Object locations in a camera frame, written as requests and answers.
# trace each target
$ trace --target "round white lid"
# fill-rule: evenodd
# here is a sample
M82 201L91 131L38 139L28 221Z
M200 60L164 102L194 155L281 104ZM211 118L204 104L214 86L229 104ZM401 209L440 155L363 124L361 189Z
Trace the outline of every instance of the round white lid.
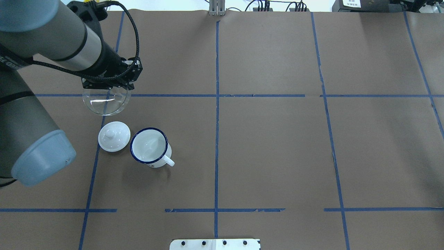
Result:
M103 150L116 152L128 144L130 137L130 128L125 123L113 121L103 126L99 132L98 140Z

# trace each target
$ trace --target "gray robot arm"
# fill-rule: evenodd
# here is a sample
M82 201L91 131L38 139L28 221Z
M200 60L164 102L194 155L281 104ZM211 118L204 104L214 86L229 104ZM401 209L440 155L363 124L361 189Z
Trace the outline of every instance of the gray robot arm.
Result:
M99 21L108 1L0 0L0 177L35 185L70 164L75 150L16 72L38 64L75 74L84 89L134 89L137 52L121 58L103 40ZM32 59L41 54L62 67Z

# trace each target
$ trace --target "transparent glass bowl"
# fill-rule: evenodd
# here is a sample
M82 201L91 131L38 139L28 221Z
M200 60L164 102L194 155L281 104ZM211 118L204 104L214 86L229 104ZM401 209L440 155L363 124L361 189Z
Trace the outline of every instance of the transparent glass bowl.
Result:
M83 89L83 102L86 107L101 116L112 116L121 112L130 97L131 90L125 88Z

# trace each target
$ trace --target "white sticker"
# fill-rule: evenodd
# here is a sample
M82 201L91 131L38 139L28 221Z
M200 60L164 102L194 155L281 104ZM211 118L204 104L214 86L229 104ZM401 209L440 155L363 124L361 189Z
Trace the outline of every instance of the white sticker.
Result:
M361 7L361 0L342 0L342 3L344 4L344 6L349 6L352 8Z

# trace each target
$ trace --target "white mug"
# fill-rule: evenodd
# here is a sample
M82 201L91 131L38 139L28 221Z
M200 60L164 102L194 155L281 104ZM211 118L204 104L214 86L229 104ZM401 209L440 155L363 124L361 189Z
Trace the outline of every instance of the white mug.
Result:
M146 128L137 132L130 144L131 155L143 164L158 168L165 164L174 166L171 146L165 134L157 128Z

